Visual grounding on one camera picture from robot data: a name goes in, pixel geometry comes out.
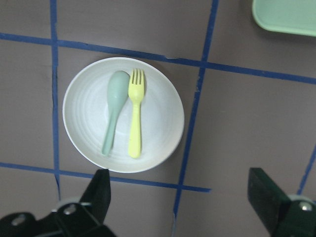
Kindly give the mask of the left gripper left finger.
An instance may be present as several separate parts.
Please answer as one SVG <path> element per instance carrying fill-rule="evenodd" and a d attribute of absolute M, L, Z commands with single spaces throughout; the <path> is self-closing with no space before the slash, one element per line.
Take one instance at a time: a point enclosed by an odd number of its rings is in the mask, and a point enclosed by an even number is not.
<path fill-rule="evenodd" d="M 111 202 L 110 175 L 107 169 L 99 169 L 94 174 L 86 190 L 80 198 L 80 217 L 100 226 Z"/>

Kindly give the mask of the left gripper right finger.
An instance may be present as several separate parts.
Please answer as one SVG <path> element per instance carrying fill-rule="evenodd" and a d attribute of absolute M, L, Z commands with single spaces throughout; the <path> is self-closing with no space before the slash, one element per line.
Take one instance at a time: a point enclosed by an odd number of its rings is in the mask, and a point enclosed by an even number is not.
<path fill-rule="evenodd" d="M 261 168 L 250 168 L 247 197 L 268 232 L 275 232 L 287 214 L 291 199 Z"/>

